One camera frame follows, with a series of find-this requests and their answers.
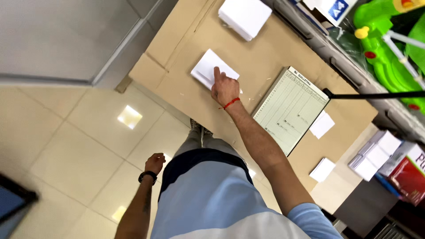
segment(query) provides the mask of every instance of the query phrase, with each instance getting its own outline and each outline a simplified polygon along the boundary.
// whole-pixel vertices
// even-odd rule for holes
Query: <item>blue logo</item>
[[[328,13],[333,19],[338,21],[338,19],[343,15],[347,8],[348,4],[344,0],[337,0],[335,1],[331,9],[329,9]]]

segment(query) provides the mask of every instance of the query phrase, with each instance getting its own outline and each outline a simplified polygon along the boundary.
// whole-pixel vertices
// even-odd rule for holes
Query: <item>red string bracelet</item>
[[[227,105],[225,105],[224,107],[222,107],[222,108],[218,108],[219,110],[220,109],[226,109],[227,107],[229,107],[229,105],[231,105],[231,104],[233,104],[233,103],[235,103],[237,100],[241,100],[239,97],[238,98],[236,98],[236,99],[234,99],[234,100],[232,100],[232,101],[230,101]]]

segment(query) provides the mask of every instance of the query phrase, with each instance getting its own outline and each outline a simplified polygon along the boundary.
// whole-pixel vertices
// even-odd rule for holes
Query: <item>light blue shirt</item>
[[[342,238],[317,205],[303,203],[285,217],[266,206],[241,167],[214,161],[162,192],[151,238],[171,237]]]

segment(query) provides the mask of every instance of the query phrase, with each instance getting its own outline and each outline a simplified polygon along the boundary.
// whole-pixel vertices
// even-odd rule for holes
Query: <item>forearm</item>
[[[153,178],[146,175],[118,224],[115,239],[143,239],[147,237],[152,184]]]
[[[245,110],[240,101],[226,111],[238,127],[248,153],[269,180],[284,215],[296,205],[313,199],[295,175],[287,157],[276,141]]]

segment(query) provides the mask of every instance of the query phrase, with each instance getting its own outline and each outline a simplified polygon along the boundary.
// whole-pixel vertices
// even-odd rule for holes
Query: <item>shoe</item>
[[[204,128],[204,135],[209,134],[209,135],[213,135],[213,133],[211,131],[209,131],[207,128],[205,128],[204,126],[202,127]]]
[[[198,122],[196,122],[195,120],[193,120],[192,118],[190,118],[190,126],[191,126],[192,129],[193,128],[201,129],[201,125]]]

